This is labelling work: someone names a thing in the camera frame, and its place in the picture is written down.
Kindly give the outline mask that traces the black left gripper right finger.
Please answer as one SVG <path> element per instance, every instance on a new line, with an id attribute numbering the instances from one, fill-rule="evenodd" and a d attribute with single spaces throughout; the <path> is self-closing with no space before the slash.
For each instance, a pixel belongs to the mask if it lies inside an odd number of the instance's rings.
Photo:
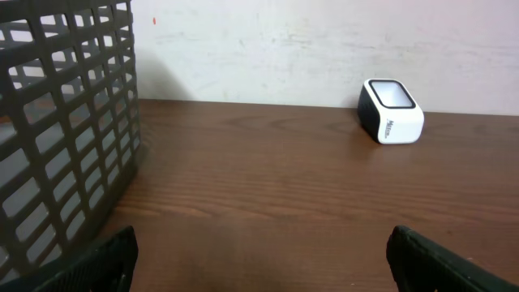
<path id="1" fill-rule="evenodd" d="M 394 227 L 386 259 L 400 292 L 518 292 L 518 286 L 404 225 Z"/>

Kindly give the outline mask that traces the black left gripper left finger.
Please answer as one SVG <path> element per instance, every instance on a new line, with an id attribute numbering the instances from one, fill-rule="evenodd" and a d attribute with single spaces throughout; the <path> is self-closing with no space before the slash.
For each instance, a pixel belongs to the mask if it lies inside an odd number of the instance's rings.
<path id="1" fill-rule="evenodd" d="M 47 264 L 34 291 L 128 291 L 139 254 L 135 230 L 127 226 L 72 255 Z"/>

